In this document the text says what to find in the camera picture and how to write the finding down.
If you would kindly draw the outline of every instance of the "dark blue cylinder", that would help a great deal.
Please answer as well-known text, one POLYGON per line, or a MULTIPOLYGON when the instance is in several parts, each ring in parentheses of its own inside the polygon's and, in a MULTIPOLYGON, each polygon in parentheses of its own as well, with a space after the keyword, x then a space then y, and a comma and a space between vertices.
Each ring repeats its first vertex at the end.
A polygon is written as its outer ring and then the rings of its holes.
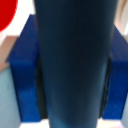
POLYGON ((117 0, 35 0, 50 128, 95 128, 117 0))

